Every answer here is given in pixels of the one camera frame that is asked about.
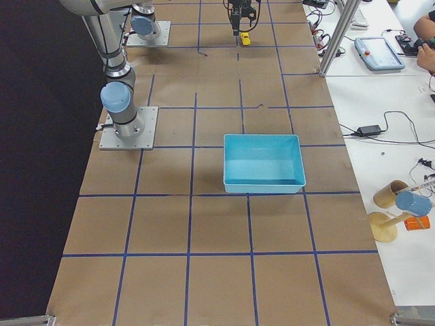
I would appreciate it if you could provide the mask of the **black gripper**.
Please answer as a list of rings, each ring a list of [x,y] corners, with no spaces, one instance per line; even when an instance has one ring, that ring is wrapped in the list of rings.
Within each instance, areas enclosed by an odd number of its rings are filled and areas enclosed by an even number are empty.
[[[251,31],[256,27],[256,9],[252,6],[251,0],[227,0],[228,8],[231,14],[231,26],[234,36],[238,36],[240,16],[248,16],[249,28]]]

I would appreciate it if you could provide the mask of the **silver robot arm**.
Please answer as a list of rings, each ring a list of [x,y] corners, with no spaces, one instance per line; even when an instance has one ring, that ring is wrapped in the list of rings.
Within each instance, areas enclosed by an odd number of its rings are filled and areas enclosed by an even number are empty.
[[[258,8],[251,5],[251,1],[223,1],[232,34],[239,36],[256,28],[261,12],[261,1]],[[133,32],[142,39],[155,39],[160,35],[160,25],[156,20],[153,1],[143,1],[131,5],[132,16],[130,20]]]
[[[135,1],[61,1],[66,10],[84,20],[92,41],[103,61],[107,84],[101,90],[101,101],[122,140],[137,138],[145,127],[134,105],[135,72],[122,49],[122,36],[117,34],[109,12],[132,6]]]

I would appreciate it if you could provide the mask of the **person forearm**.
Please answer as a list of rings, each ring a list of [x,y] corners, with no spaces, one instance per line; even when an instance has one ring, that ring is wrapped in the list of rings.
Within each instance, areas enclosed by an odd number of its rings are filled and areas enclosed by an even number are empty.
[[[414,32],[423,40],[418,47],[417,65],[434,74],[434,10],[420,17],[414,24]]]

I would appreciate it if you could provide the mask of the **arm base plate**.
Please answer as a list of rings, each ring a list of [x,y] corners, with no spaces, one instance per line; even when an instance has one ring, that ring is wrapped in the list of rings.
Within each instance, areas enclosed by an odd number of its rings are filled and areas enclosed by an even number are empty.
[[[130,48],[167,47],[169,43],[170,21],[134,19],[126,46]]]
[[[135,107],[136,118],[127,125],[115,124],[107,115],[108,127],[102,129],[101,150],[152,150],[158,120],[158,107]]]

